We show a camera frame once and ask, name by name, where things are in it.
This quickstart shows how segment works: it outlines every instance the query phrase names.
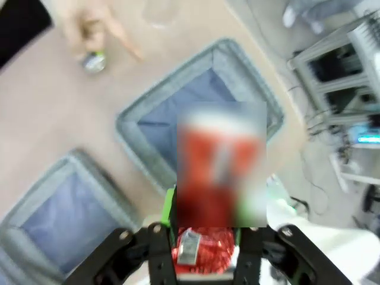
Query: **screw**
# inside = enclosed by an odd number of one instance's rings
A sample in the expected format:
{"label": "screw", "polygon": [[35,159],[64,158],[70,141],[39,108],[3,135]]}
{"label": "screw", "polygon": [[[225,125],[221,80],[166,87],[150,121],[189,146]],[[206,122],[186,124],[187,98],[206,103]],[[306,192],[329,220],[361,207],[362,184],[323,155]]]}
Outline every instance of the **screw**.
{"label": "screw", "polygon": [[123,240],[126,239],[126,237],[129,235],[127,231],[124,231],[120,234],[119,239]]}
{"label": "screw", "polygon": [[287,228],[287,227],[285,229],[283,229],[282,232],[286,236],[293,236],[292,231],[289,228]]}
{"label": "screw", "polygon": [[159,224],[155,225],[154,228],[153,228],[153,231],[154,231],[155,233],[160,232],[160,231],[161,231],[161,225],[159,225]]}

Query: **red package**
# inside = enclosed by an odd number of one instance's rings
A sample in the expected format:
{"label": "red package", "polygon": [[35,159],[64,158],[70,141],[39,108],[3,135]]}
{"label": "red package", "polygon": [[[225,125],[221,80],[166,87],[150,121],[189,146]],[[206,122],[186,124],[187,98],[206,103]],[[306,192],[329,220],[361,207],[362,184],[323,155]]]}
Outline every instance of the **red package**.
{"label": "red package", "polygon": [[231,264],[235,240],[231,228],[180,228],[172,257],[177,274],[223,273]]}

